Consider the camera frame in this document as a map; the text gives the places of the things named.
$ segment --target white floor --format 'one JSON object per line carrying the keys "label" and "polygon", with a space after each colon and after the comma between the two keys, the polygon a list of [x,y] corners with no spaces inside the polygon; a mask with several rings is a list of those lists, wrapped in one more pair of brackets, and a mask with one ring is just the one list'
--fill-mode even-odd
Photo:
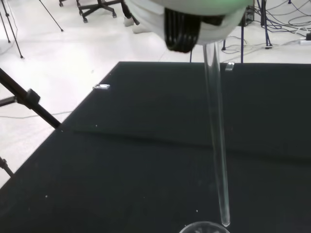
{"label": "white floor", "polygon": [[[0,25],[0,67],[23,88],[32,88],[41,96],[41,105],[51,113],[70,112],[88,95],[92,86],[98,83],[119,61],[188,62],[189,54],[170,52],[164,42],[153,33],[133,34],[131,28],[123,26],[123,13],[120,4],[114,5],[118,15],[99,10],[88,17],[84,24],[75,4],[67,0],[64,7],[57,0],[42,0],[51,14],[65,30],[60,32],[57,25],[42,7],[39,0],[9,0],[18,27],[18,42],[25,59],[20,59],[17,47],[7,43]],[[95,0],[81,0],[81,4]],[[282,0],[268,1],[267,8]],[[304,0],[295,0],[296,6]],[[293,10],[291,5],[282,5],[273,13]],[[311,4],[302,8],[311,14]],[[284,21],[300,16],[295,13],[279,17]],[[237,27],[232,35],[241,35]],[[298,40],[301,36],[290,33],[271,33],[273,44],[284,44]],[[264,30],[253,23],[245,28],[248,45],[265,42]],[[227,45],[240,44],[240,40],[230,37]],[[245,48],[245,53],[258,47]],[[261,49],[246,55],[248,63],[311,63],[310,46],[281,46],[272,50]],[[194,62],[203,62],[202,47],[193,52]],[[221,53],[221,61],[240,62],[239,53]],[[11,96],[0,85],[0,99]],[[18,104],[0,108],[0,156],[7,160],[12,171],[16,171],[35,149],[49,136],[53,129],[31,110]],[[63,121],[69,114],[56,115]],[[0,187],[9,179],[0,169]]]}

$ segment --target white shoe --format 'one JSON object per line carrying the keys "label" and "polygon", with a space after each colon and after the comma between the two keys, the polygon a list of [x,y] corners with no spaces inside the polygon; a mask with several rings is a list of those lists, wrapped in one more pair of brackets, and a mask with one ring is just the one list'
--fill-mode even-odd
{"label": "white shoe", "polygon": [[125,27],[133,26],[134,20],[132,17],[130,17],[130,18],[124,17],[124,23],[123,24],[125,25]]}
{"label": "white shoe", "polygon": [[139,34],[139,33],[149,33],[151,31],[149,29],[145,28],[144,26],[142,26],[142,24],[140,23],[139,25],[134,24],[133,32],[135,34]]}

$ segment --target office chair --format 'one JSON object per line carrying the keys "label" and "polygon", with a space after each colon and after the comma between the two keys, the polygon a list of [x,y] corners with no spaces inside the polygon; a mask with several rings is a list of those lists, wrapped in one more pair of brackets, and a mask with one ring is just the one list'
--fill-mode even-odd
{"label": "office chair", "polygon": [[[64,5],[63,5],[63,1],[66,1],[66,0],[59,0],[59,6],[60,7],[63,7]],[[79,7],[79,6],[81,6],[80,5],[80,3],[79,3],[79,0],[76,0],[77,1],[77,6]]]}
{"label": "office chair", "polygon": [[94,11],[97,11],[100,8],[104,8],[105,10],[108,10],[112,12],[112,17],[116,18],[117,14],[115,10],[112,7],[109,7],[110,5],[121,3],[121,0],[113,0],[113,1],[105,1],[105,0],[97,0],[97,4],[94,5],[87,5],[87,6],[79,6],[79,13],[83,17],[83,22],[87,23],[86,16],[92,14]]}

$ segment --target small metal object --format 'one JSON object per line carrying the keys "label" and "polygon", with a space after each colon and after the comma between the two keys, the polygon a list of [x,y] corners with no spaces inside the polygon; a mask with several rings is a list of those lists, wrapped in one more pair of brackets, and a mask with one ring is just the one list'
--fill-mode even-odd
{"label": "small metal object", "polygon": [[6,173],[8,173],[8,175],[9,175],[10,177],[13,177],[13,176],[14,176],[14,173],[10,170],[10,168],[9,168],[9,166],[8,166],[8,164],[7,164],[7,162],[6,162],[6,160],[5,160],[5,159],[2,159],[1,157],[0,157],[0,167],[1,167],[2,169],[4,169],[4,170],[6,171]]}
{"label": "small metal object", "polygon": [[110,85],[108,84],[97,84],[93,87],[93,90],[100,89],[100,90],[108,90],[110,88]]}
{"label": "small metal object", "polygon": [[225,67],[225,70],[226,71],[232,71],[233,70],[233,68],[234,68],[234,62],[229,62],[228,64],[227,64],[227,66]]}

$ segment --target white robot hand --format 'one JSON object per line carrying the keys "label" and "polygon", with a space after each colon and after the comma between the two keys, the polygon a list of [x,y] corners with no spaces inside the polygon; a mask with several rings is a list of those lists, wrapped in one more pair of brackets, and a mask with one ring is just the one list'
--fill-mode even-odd
{"label": "white robot hand", "polygon": [[133,15],[165,39],[170,50],[225,39],[253,0],[126,0]]}

